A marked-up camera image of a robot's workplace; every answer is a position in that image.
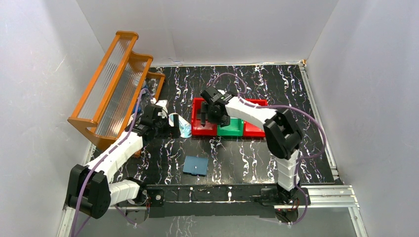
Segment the blue card holder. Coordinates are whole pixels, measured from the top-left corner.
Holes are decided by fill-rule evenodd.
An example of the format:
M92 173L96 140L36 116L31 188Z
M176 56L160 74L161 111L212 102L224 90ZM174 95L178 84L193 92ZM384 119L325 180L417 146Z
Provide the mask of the blue card holder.
M193 176L206 176L208 172L208 158L186 156L183 173Z

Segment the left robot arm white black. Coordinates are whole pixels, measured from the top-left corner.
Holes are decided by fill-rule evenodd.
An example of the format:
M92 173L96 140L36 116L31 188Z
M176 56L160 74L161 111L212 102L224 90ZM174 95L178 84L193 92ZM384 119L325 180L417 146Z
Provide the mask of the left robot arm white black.
M142 114L135 115L121 136L99 157L71 169L65 204L95 219L120 202L146 204L151 198L145 183L133 177L116 183L111 179L147 143L179 136L179 119L178 116L169 119L167 100L146 105Z

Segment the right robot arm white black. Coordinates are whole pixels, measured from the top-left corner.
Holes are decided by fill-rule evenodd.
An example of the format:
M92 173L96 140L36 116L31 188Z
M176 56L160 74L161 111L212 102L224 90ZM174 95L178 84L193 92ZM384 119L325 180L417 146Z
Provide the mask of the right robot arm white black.
M271 197L278 203L292 204L298 197L300 188L297 171L299 147L302 131L290 109L275 109L245 100L237 93L223 92L210 86L203 90L201 97L201 125L207 122L227 126L235 117L262 129L267 147L278 170L277 190Z

